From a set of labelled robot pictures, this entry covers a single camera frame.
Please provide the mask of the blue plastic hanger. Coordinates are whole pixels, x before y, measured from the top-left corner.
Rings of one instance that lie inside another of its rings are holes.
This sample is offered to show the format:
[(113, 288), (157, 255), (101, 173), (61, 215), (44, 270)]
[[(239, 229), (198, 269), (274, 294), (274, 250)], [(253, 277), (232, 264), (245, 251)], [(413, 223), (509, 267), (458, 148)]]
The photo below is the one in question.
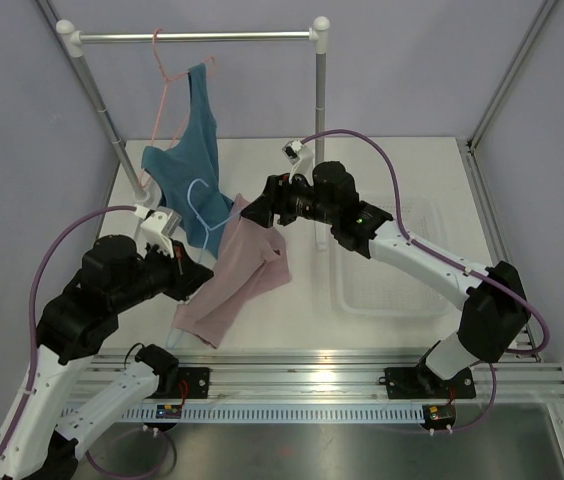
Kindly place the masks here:
[[(195, 214), (195, 218), (201, 224), (201, 226), (203, 227), (203, 230), (204, 230), (205, 237), (204, 237), (204, 241), (203, 241), (203, 244), (202, 244), (202, 248), (200, 249), (199, 255), (198, 255), (198, 258), (197, 258), (197, 264), (203, 265), (203, 258), (204, 258), (205, 251), (207, 250), (208, 242), (209, 242), (209, 239), (210, 239), (210, 234), (212, 232), (216, 231), (216, 230), (219, 230), (221, 227), (224, 227), (226, 224), (228, 224), (230, 220), (235, 218), (240, 213), (240, 210), (238, 210), (236, 213), (230, 214), (225, 220), (217, 223), (216, 225), (213, 225), (213, 226), (209, 225), (204, 220), (203, 216), (200, 214), (198, 209), (194, 206), (193, 201), (192, 201), (193, 189), (198, 184), (201, 184), (206, 188), (209, 187), (209, 184), (205, 180), (203, 180), (202, 178), (194, 179), (188, 186), (186, 199), (187, 199), (187, 204), (188, 204), (189, 208), (193, 211), (193, 213)], [(168, 332), (168, 335), (167, 335), (167, 340), (165, 341), (165, 347), (167, 349), (175, 348), (177, 346), (177, 344), (180, 342), (180, 340), (182, 339), (183, 335), (184, 335), (184, 331), (182, 329), (177, 329), (175, 327), (171, 327), (169, 332)]]

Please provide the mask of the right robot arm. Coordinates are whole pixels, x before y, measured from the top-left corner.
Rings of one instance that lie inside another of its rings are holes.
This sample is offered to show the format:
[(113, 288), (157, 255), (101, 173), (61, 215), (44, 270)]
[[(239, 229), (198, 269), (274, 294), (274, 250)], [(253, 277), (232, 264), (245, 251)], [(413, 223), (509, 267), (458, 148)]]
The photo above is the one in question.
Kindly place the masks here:
[(457, 331), (434, 344), (398, 380), (406, 397), (448, 395), (460, 372), (476, 363), (497, 362), (530, 318), (512, 265), (463, 263), (401, 232), (390, 213), (361, 200), (354, 178), (339, 162), (319, 164), (310, 179), (301, 174), (269, 176), (262, 194), (241, 215), (263, 228), (286, 226), (298, 218), (326, 224), (342, 248), (409, 274), (460, 311)]

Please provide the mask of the pink tank top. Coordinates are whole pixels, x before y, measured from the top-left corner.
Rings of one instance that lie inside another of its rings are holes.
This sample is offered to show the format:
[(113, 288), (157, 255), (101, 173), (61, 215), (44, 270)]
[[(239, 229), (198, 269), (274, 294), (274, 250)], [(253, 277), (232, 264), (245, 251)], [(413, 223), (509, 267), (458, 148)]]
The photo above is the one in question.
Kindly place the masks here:
[(287, 244), (275, 228), (241, 217), (249, 205), (235, 197), (233, 218), (225, 225), (214, 276), (188, 303), (176, 309), (173, 327), (219, 347), (238, 314), (251, 299), (288, 284)]

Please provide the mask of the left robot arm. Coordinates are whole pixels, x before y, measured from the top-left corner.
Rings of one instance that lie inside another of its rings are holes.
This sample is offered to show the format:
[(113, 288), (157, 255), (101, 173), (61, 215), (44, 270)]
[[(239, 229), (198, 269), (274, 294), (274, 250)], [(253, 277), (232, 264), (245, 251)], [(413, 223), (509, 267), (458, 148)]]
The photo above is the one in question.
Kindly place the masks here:
[(78, 377), (118, 329), (121, 313), (161, 294), (185, 301), (212, 278), (182, 243), (172, 247), (172, 254), (150, 246), (140, 255), (128, 236), (102, 237), (45, 306), (35, 330), (37, 367), (23, 383), (26, 404), (13, 404), (0, 428), (0, 479), (68, 479), (131, 406), (178, 392), (178, 359), (149, 344), (100, 393), (61, 415)]

